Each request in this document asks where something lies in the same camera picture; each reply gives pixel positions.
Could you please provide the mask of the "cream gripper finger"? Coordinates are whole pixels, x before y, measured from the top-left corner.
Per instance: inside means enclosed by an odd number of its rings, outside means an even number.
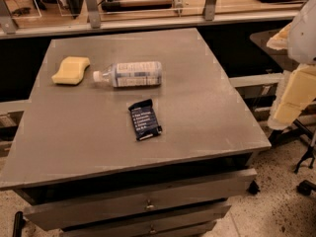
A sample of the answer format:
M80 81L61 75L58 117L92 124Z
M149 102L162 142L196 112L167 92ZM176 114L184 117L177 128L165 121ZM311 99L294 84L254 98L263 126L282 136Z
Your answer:
M291 24L287 24L276 34L274 34L267 42L267 47L274 50L287 49L287 38Z
M292 72L284 71L276 87L268 127L273 130L287 128L315 99L316 65L299 64Z

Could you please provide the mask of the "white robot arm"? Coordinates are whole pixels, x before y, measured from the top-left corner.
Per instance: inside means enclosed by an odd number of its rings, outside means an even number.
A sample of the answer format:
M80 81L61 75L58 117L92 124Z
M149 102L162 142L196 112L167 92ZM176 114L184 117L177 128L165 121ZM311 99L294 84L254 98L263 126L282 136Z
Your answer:
M299 63L292 72L283 72L268 119L269 128L283 130L316 99L316 0L308 0L267 47L286 49L288 57Z

